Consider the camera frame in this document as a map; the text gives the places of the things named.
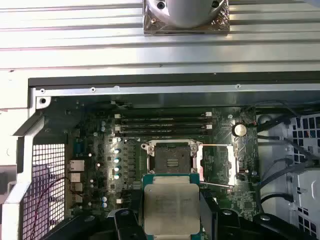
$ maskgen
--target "silver metal rod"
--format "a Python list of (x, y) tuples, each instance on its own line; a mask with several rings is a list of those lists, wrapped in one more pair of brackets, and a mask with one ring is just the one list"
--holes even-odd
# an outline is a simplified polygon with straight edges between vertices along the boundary
[(222, 188), (233, 188), (234, 187), (232, 185), (218, 184), (218, 183), (205, 182), (205, 181), (200, 181), (200, 184), (207, 184), (207, 185), (222, 187)]

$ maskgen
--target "motherboard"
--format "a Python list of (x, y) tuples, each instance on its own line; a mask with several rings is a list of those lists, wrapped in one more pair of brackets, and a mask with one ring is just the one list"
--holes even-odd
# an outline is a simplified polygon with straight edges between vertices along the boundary
[(129, 208), (145, 174), (199, 173), (220, 208), (256, 215), (255, 110), (181, 107), (87, 110), (70, 136), (71, 214)]

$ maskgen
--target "red wire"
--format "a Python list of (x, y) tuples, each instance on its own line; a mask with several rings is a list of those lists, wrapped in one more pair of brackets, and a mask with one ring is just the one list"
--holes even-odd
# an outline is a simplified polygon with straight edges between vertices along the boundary
[[(61, 177), (61, 178), (55, 180), (54, 182), (52, 182), (52, 183), (41, 193), (41, 195), (40, 195), (40, 197), (39, 197), (39, 200), (38, 200), (38, 203), (37, 203), (36, 208), (35, 208), (35, 212), (34, 212), (34, 222), (33, 222), (33, 226), (32, 226), (32, 232), (31, 232), (31, 234), (30, 234), (30, 240), (34, 240), (34, 238), (35, 238), (35, 234), (36, 234), (36, 223), (37, 223), (37, 220), (38, 220), (38, 210), (39, 210), (39, 206), (40, 206), (40, 202), (41, 202), (42, 197), (44, 196), (44, 194), (45, 194), (53, 185), (55, 185), (57, 182), (59, 182), (59, 181), (61, 181), (61, 180), (63, 180), (63, 179), (67, 179), (67, 180), (69, 180), (69, 182), (70, 182), (70, 179), (67, 178), (66, 176)], [(73, 190), (71, 190), (71, 189), (70, 189), (70, 192), (72, 192), (73, 194), (79, 195), (80, 197), (83, 197), (81, 194), (79, 194), (79, 193), (77, 193), (77, 192), (75, 192), (75, 191), (73, 191)]]

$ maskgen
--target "mounting hole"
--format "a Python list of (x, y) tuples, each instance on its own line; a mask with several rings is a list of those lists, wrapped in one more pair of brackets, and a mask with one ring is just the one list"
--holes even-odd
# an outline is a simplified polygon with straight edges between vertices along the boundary
[(166, 7), (166, 4), (163, 1), (160, 1), (156, 6), (158, 9), (162, 10)]
[(215, 9), (216, 9), (217, 7), (219, 7), (219, 2), (218, 2), (218, 1), (213, 1), (213, 2), (212, 2), (212, 7), (215, 8)]

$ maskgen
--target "green circuit board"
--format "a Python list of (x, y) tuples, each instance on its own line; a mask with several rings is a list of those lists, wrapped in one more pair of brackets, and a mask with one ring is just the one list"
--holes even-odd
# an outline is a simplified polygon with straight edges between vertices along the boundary
[[(207, 184), (200, 187), (212, 191), (220, 208), (232, 208), (252, 220), (258, 213), (254, 184), (259, 181), (255, 121), (254, 109), (242, 112), (240, 107), (122, 107), (88, 111), (76, 127), (79, 135), (73, 138), (74, 159), (84, 159), (85, 165), (81, 173), (81, 208), (104, 216), (113, 209), (130, 205), (130, 191), (141, 189), (143, 175), (152, 170), (150, 166), (148, 169), (148, 154), (142, 144), (151, 140), (191, 139), (204, 145), (232, 146), (236, 162), (230, 163), (230, 149), (226, 146), (204, 146), (201, 166), (205, 182), (228, 185), (233, 181), (231, 177), (236, 177), (234, 187)], [(232, 128), (237, 123), (247, 126), (245, 136), (233, 135)], [(171, 141), (166, 147), (178, 149), (178, 146), (181, 143)], [(237, 176), (230, 176), (230, 164), (237, 165)], [(107, 198), (107, 207), (106, 204), (102, 207), (103, 197)]]

